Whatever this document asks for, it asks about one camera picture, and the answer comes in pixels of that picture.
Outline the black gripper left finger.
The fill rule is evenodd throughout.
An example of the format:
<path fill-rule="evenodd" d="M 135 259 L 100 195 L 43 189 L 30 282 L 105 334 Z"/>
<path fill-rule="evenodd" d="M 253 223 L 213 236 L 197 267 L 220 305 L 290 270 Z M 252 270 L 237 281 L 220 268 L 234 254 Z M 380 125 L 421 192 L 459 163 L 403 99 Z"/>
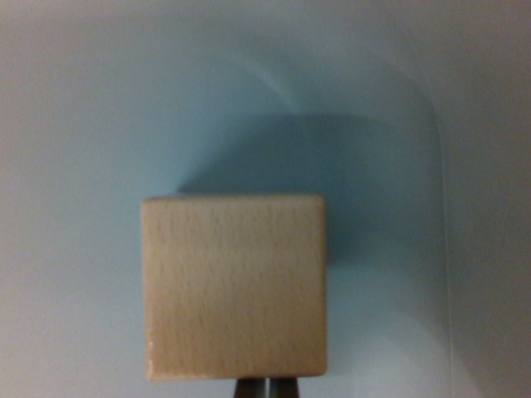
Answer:
<path fill-rule="evenodd" d="M 236 381 L 234 398 L 266 398 L 266 379 L 243 378 Z"/>

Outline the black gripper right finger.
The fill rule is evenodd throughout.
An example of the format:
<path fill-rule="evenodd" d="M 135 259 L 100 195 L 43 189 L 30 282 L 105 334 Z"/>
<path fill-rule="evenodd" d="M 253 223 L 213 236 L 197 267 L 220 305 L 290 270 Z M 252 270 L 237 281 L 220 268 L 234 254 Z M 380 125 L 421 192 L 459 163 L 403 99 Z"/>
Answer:
<path fill-rule="evenodd" d="M 296 377 L 270 378 L 269 398 L 299 398 L 299 385 Z"/>

